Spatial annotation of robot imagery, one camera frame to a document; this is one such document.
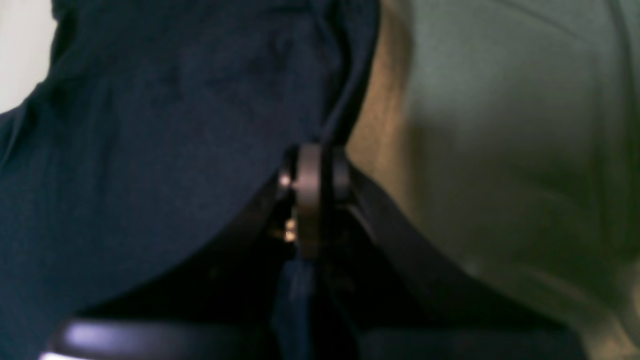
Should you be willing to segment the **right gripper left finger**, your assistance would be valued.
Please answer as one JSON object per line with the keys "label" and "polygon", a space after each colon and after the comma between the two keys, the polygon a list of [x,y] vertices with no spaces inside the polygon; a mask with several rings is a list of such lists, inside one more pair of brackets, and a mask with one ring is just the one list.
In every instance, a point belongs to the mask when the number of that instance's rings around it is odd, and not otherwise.
{"label": "right gripper left finger", "polygon": [[192,258],[80,312],[42,360],[276,360],[269,322],[288,260],[322,246],[323,151],[301,145],[237,218]]}

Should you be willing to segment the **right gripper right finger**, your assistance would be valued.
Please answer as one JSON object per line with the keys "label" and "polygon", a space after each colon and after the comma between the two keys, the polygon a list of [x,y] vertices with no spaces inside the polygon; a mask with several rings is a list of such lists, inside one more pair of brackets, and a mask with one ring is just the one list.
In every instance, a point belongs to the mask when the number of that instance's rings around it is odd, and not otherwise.
{"label": "right gripper right finger", "polygon": [[342,149],[325,150],[322,280],[351,360],[585,360],[571,328],[467,275]]}

